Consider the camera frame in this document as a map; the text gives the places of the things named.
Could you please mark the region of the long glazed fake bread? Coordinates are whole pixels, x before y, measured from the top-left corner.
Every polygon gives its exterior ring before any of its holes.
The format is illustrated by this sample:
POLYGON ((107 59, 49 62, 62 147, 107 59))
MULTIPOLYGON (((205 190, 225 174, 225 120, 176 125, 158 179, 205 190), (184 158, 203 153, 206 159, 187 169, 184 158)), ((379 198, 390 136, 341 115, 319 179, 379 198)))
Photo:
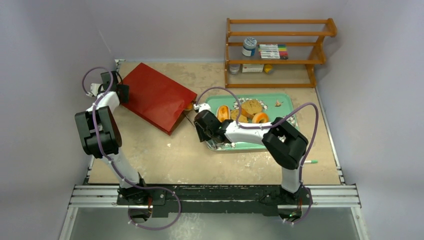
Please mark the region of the long glazed fake bread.
POLYGON ((217 119, 222 123, 231 119, 231 110, 227 105, 221 105, 216 111, 217 119))

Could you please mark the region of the red paper bag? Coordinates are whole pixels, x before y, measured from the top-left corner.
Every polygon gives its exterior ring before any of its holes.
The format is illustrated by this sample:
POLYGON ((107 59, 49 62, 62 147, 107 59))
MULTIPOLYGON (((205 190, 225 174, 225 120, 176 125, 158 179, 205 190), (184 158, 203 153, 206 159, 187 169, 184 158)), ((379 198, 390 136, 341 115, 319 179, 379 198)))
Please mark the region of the red paper bag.
POLYGON ((144 63, 138 64, 123 81, 129 86, 129 100, 122 105, 168 135, 197 98, 195 92, 144 63))

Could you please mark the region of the brown crusty fake bread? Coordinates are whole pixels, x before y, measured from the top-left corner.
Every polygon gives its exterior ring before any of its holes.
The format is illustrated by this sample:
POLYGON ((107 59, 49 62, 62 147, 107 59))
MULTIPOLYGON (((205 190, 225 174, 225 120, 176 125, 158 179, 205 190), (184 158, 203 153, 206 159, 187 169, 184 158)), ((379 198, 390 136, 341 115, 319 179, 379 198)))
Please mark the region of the brown crusty fake bread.
POLYGON ((253 119, 253 117, 262 112, 262 110, 262 104, 256 99, 247 100, 241 104, 241 114, 248 119, 253 119))

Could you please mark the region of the round pale fake bun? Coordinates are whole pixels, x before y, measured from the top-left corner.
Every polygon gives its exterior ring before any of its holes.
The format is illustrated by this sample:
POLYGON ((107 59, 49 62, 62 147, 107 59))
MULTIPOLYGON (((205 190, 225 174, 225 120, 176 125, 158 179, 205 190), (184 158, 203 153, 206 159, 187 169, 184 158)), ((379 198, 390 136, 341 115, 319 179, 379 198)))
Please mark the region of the round pale fake bun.
POLYGON ((270 121, 269 116, 264 112, 256 113, 251 119, 251 122, 253 124, 264 124, 264 123, 268 123, 269 121, 270 121))

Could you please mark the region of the orange fake bread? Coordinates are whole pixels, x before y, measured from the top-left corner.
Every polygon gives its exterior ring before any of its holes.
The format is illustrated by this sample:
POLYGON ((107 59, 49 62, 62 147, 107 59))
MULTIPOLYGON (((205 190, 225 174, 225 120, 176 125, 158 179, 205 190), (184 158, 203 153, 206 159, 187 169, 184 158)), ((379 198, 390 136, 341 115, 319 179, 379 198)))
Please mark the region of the orange fake bread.
POLYGON ((185 111, 192 111, 193 110, 193 108, 194 108, 194 106, 193 106, 193 104, 192 103, 190 103, 184 110, 185 111))

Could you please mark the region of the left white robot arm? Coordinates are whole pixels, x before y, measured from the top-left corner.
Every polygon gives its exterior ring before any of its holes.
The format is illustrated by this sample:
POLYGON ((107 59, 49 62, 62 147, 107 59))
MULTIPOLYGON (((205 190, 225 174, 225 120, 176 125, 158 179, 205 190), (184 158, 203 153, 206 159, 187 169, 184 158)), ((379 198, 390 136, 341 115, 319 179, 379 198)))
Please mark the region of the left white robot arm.
POLYGON ((138 205, 146 203, 149 191, 139 172, 131 166, 123 150, 123 140, 113 112, 129 101, 129 86, 115 70, 103 69, 97 92, 85 90, 95 101, 74 116, 84 152, 104 162, 119 182, 119 193, 138 205))

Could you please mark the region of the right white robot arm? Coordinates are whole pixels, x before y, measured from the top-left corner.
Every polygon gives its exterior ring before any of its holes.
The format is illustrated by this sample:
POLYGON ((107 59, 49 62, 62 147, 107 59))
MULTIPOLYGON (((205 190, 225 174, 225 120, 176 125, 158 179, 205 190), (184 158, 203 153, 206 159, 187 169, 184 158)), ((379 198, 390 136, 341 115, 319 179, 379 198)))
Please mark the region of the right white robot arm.
POLYGON ((277 117, 266 123, 237 123, 232 119, 219 121, 211 111, 202 110, 193 122, 201 142, 242 142, 264 146, 281 166, 282 200, 292 204, 300 198, 301 164, 309 153, 309 141, 284 118, 277 117))

